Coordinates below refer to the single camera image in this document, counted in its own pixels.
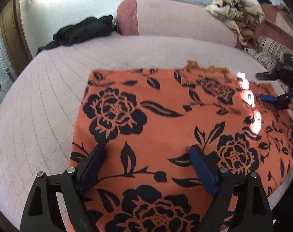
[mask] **patterned fabric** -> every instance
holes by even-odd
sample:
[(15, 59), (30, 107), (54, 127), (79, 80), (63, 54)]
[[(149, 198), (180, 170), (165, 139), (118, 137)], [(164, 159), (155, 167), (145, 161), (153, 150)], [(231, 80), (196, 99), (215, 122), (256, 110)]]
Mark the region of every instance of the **patterned fabric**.
[[(268, 71), (271, 71), (278, 62), (284, 62), (284, 54), (293, 55), (292, 50), (267, 36), (259, 37), (258, 41), (263, 49), (262, 52), (256, 52), (256, 50), (248, 47), (244, 48), (244, 50)], [(283, 82), (279, 83), (282, 89), (288, 92), (288, 86)]]
[(243, 46), (251, 40), (254, 48), (261, 51), (254, 34), (265, 14), (257, 0), (213, 0), (206, 10), (236, 32)]
[(100, 231), (194, 232), (212, 202), (189, 160), (194, 144), (219, 167), (259, 173), (267, 195), (282, 183), (293, 168), (292, 119), (257, 97), (274, 94), (271, 85), (225, 73), (187, 67), (90, 74), (70, 166), (106, 145), (106, 161), (82, 198)]

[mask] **wooden door frame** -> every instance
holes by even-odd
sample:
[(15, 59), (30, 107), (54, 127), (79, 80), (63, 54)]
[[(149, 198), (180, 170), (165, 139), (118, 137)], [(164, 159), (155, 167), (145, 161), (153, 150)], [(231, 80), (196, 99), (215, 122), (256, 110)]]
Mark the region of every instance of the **wooden door frame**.
[(0, 14), (0, 28), (9, 60), (20, 75), (32, 60), (24, 35), (19, 0), (10, 0)]

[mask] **black leaf print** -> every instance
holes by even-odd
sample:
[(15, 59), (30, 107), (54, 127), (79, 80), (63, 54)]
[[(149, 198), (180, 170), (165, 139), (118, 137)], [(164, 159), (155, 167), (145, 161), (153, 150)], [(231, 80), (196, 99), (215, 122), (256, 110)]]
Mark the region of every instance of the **black leaf print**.
[(250, 124), (252, 124), (252, 123), (254, 123), (255, 122), (255, 118), (254, 118), (254, 116), (247, 116), (245, 119), (244, 119), (244, 121), (243, 121), (245, 124), (248, 124), (248, 125), (250, 125)]
[(226, 122), (223, 121), (215, 125), (214, 129), (210, 132), (209, 137), (207, 139), (208, 144), (211, 144), (217, 137), (219, 137), (222, 134), (225, 128), (225, 124)]
[(72, 145), (75, 145), (75, 146), (77, 146), (79, 149), (81, 149), (84, 153), (86, 153), (87, 155), (89, 155), (88, 153), (87, 153), (87, 151), (85, 151), (85, 148), (84, 148), (84, 146), (83, 146), (83, 142), (82, 142), (82, 145), (80, 146), (80, 145), (78, 145), (77, 143), (75, 143), (74, 141), (72, 142)]
[(271, 179), (272, 179), (272, 175), (271, 175), (271, 172), (269, 171), (269, 173), (268, 173), (268, 181), (271, 181)]
[(88, 198), (88, 197), (86, 197), (84, 195), (80, 197), (80, 200), (83, 201), (83, 202), (93, 201), (93, 199)]
[(268, 150), (270, 148), (270, 143), (267, 144), (265, 142), (261, 142), (259, 145), (258, 145), (258, 148), (262, 149), (262, 150)]
[(191, 97), (191, 99), (193, 101), (195, 101), (198, 104), (202, 104), (202, 102), (200, 101), (200, 98), (198, 97), (198, 94), (195, 93), (193, 90), (189, 90), (189, 96)]
[(281, 158), (281, 161), (280, 161), (280, 167), (281, 167), (281, 177), (283, 178), (284, 173), (285, 173), (285, 166), (284, 166), (282, 158)]
[(85, 98), (85, 97), (86, 97), (86, 95), (87, 95), (87, 93), (88, 93), (89, 89), (90, 89), (90, 88), (89, 88), (88, 86), (85, 88), (85, 91), (84, 91), (84, 96), (83, 96), (83, 98)]
[(180, 74), (180, 72), (179, 72), (178, 70), (176, 70), (176, 71), (174, 72), (174, 79), (175, 79), (176, 81), (178, 81), (178, 82), (181, 84), (181, 82), (182, 82), (182, 77), (181, 77), (181, 74)]
[(272, 187), (268, 187), (268, 197), (272, 194)]
[(287, 128), (287, 125), (281, 120), (282, 124)]
[(111, 200), (114, 202), (116, 207), (120, 205), (120, 200), (114, 193), (111, 193), (110, 191), (105, 189), (96, 188), (96, 190), (99, 193), (101, 201), (103, 202), (103, 206), (105, 207), (107, 212), (112, 213), (114, 211), (113, 205), (111, 204), (111, 201), (109, 200), (108, 197), (111, 198)]
[(170, 110), (170, 109), (166, 109), (163, 106), (161, 106), (160, 104), (157, 104), (155, 102), (152, 101), (142, 101), (140, 103), (140, 105), (150, 111), (152, 111), (155, 114), (164, 116), (164, 117), (181, 117), (184, 115), (178, 114), (177, 112)]
[(181, 187), (195, 187), (202, 185), (198, 178), (188, 178), (188, 179), (176, 179), (172, 178), (172, 180)]
[(286, 147), (283, 147), (283, 148), (282, 148), (282, 152), (283, 152), (284, 154), (288, 155), (288, 150), (287, 150)]
[(113, 84), (115, 84), (115, 82), (108, 82), (108, 83), (104, 83), (104, 84), (98, 84), (98, 87), (110, 87)]
[(244, 132), (244, 134), (245, 134), (246, 136), (248, 136), (250, 139), (255, 140), (255, 141), (260, 140), (261, 137), (262, 137), (262, 136), (257, 135), (256, 133), (253, 133), (253, 132), (251, 131), (251, 129), (249, 129), (247, 126), (243, 127), (243, 128), (242, 128), (242, 131)]
[(72, 152), (70, 156), (70, 159), (76, 163), (79, 163), (84, 158), (86, 158), (86, 156), (78, 152)]
[(194, 134), (195, 134), (196, 140), (201, 145), (202, 145), (202, 140), (203, 140), (203, 144), (206, 143), (206, 134), (204, 132), (200, 132), (200, 130), (198, 129), (198, 126), (195, 127)]
[(251, 109), (251, 106), (246, 101), (242, 100), (242, 102), (248, 109)]
[(148, 78), (147, 83), (148, 83), (149, 86), (151, 86), (151, 87), (153, 87), (153, 88), (155, 88), (157, 90), (160, 90), (160, 84), (156, 79)]
[[(128, 158), (130, 160), (130, 170), (129, 172), (127, 172), (128, 170)], [(121, 151), (121, 162), (123, 164), (124, 167), (124, 174), (132, 174), (136, 163), (137, 163), (137, 158), (135, 156), (135, 153), (133, 152), (133, 150), (131, 149), (131, 147), (127, 144), (127, 142), (125, 142), (125, 145)]]
[(167, 175), (163, 171), (158, 171), (154, 173), (154, 180), (156, 180), (159, 183), (166, 183), (167, 182)]
[(122, 83), (122, 85), (127, 85), (127, 86), (134, 86), (137, 84), (137, 80), (132, 80), (132, 81), (126, 81), (124, 83)]
[(227, 83), (227, 84), (232, 83), (232, 80), (230, 78), (228, 78), (226, 75), (224, 75), (224, 79), (225, 79), (225, 83)]
[(91, 223), (96, 225), (96, 223), (99, 221), (99, 219), (103, 216), (103, 213), (97, 211), (97, 210), (87, 210), (87, 217), (90, 220)]
[(146, 166), (144, 168), (142, 168), (141, 170), (139, 171), (136, 171), (136, 173), (147, 173), (147, 169), (148, 169), (149, 166)]
[(239, 110), (233, 109), (232, 107), (229, 107), (229, 109), (232, 111), (233, 114), (241, 115), (241, 112)]
[(224, 110), (224, 109), (220, 109), (216, 112), (218, 115), (225, 115), (228, 113), (228, 111)]
[(182, 84), (182, 87), (189, 87), (189, 88), (192, 88), (192, 89), (195, 89), (196, 88), (196, 85), (195, 84)]
[(104, 79), (103, 75), (101, 73), (99, 73), (99, 72), (93, 72), (93, 74), (94, 74), (94, 77), (97, 80), (103, 80)]
[(91, 85), (91, 86), (97, 86), (97, 84), (92, 80), (89, 80), (87, 83), (88, 85)]
[(266, 128), (266, 132), (267, 133), (273, 132), (272, 127), (268, 125), (267, 128)]
[(277, 132), (278, 130), (276, 129), (276, 127), (275, 127), (275, 124), (274, 124), (274, 121), (272, 120), (272, 127), (273, 127), (273, 129)]
[(288, 163), (288, 167), (287, 167), (287, 173), (286, 173), (286, 175), (289, 173), (289, 170), (290, 170), (290, 161), (289, 161), (289, 163)]
[(216, 107), (221, 108), (221, 106), (220, 106), (219, 104), (216, 104), (216, 103), (214, 103), (214, 102), (213, 102), (213, 105), (215, 105)]
[(280, 146), (279, 146), (279, 142), (278, 142), (277, 138), (274, 139), (274, 144), (275, 144), (276, 149), (278, 150), (278, 152), (280, 152)]
[(192, 162), (189, 159), (189, 153), (185, 153), (180, 157), (168, 159), (171, 163), (174, 165), (180, 166), (180, 167), (189, 167), (192, 165)]
[(190, 105), (183, 105), (183, 108), (186, 112), (190, 112), (192, 110)]

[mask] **crumpled blanket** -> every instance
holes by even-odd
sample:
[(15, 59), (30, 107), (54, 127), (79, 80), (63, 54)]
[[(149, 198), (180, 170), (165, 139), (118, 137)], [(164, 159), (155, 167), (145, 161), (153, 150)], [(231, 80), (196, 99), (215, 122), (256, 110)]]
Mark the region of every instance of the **crumpled blanket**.
[(213, 0), (206, 10), (235, 31), (243, 46), (248, 46), (251, 40), (254, 49), (262, 51), (254, 33), (265, 14), (257, 0)]

